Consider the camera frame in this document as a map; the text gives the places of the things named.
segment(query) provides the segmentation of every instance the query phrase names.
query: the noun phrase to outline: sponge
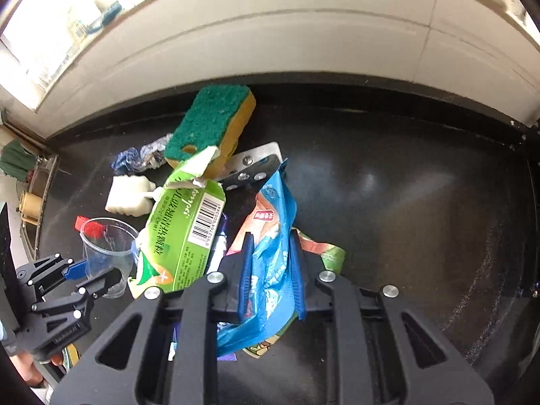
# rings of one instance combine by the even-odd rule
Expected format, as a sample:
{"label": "sponge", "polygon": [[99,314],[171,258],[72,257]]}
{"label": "sponge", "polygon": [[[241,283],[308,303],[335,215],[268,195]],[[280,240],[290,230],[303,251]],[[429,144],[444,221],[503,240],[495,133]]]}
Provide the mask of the sponge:
{"label": "sponge", "polygon": [[204,173],[206,178],[216,178],[236,149],[253,109],[255,97],[247,86],[209,85],[203,88],[167,144],[167,162],[174,168],[208,146],[218,146],[219,156]]}

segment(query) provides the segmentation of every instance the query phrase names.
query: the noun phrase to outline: metal bolt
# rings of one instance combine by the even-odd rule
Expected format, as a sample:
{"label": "metal bolt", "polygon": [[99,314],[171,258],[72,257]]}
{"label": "metal bolt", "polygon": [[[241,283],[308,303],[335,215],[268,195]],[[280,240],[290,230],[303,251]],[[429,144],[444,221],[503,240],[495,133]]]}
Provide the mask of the metal bolt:
{"label": "metal bolt", "polygon": [[149,300],[155,300],[161,294],[161,290],[157,286],[150,286],[145,292],[144,296]]}
{"label": "metal bolt", "polygon": [[210,273],[206,276],[206,280],[213,284],[220,283],[224,278],[225,276],[223,275],[223,273],[219,271],[214,271],[213,273]]}
{"label": "metal bolt", "polygon": [[321,282],[331,283],[336,279],[336,274],[332,271],[321,271],[319,273],[319,280]]}
{"label": "metal bolt", "polygon": [[400,290],[394,285],[386,285],[384,288],[382,288],[382,293],[389,299],[395,299],[395,297],[397,297],[400,293]]}

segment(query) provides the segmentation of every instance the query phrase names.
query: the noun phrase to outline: clear plastic cup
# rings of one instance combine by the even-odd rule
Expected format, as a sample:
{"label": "clear plastic cup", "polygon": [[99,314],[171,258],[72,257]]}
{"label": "clear plastic cup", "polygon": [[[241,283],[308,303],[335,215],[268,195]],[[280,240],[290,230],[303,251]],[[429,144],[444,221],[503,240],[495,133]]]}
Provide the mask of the clear plastic cup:
{"label": "clear plastic cup", "polygon": [[93,278],[112,268],[118,268],[122,273],[120,283],[109,288],[104,297],[115,299],[125,292],[133,267],[131,244],[138,235],[131,225],[111,217],[88,219],[80,226],[86,276]]}

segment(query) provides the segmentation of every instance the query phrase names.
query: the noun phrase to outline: cup rim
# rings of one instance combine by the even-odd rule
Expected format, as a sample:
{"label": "cup rim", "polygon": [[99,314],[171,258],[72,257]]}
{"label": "cup rim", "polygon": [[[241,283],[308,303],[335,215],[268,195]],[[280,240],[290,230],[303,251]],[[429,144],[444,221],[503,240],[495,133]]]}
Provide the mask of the cup rim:
{"label": "cup rim", "polygon": [[[117,228],[120,228],[121,230],[124,230],[126,233],[128,233],[129,236],[131,236],[133,238],[133,240],[135,240],[137,238],[137,236],[139,235],[139,231],[137,231],[135,228],[133,228],[128,223],[126,223],[124,221],[121,221],[120,219],[115,219],[114,217],[94,217],[92,219],[88,219],[87,221],[84,221],[83,224],[80,226],[80,232],[79,232],[80,238],[82,239],[82,241],[85,244],[87,244],[90,248],[98,251],[99,253],[108,254],[110,256],[123,256],[126,253],[129,253],[131,251],[131,249],[127,249],[125,251],[110,251],[110,250],[107,250],[107,249],[100,248],[97,245],[94,245],[92,242],[90,242],[90,240],[88,240],[88,238],[84,234],[84,227],[88,222],[98,222],[98,221],[108,221],[108,222],[119,223],[120,226],[117,227]],[[124,225],[125,227],[131,229],[133,231],[133,233],[137,233],[137,235],[134,235],[129,230],[127,230],[125,227],[122,227],[122,225]]]}

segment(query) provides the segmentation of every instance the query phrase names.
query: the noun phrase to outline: black countertop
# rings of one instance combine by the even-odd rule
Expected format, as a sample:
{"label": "black countertop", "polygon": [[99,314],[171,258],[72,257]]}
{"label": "black countertop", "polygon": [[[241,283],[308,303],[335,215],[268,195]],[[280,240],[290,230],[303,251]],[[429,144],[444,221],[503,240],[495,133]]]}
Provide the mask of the black countertop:
{"label": "black countertop", "polygon": [[[146,218],[104,210],[118,152],[175,129],[181,113],[111,125],[59,139],[59,169],[45,205],[40,256],[78,259],[77,215],[113,216],[140,230]],[[277,141],[290,161],[295,226],[344,248],[343,274],[369,289],[394,284],[440,327],[487,380],[505,392],[527,366],[537,305],[515,297],[534,238],[525,160],[508,146],[411,118],[327,108],[259,105],[239,151]],[[168,166],[147,171],[161,185]],[[238,227],[254,190],[227,193]],[[74,285],[65,283],[55,295]],[[100,299],[84,352],[131,301]],[[238,352],[219,364],[222,403],[324,403],[320,324],[296,321],[261,359]]]}

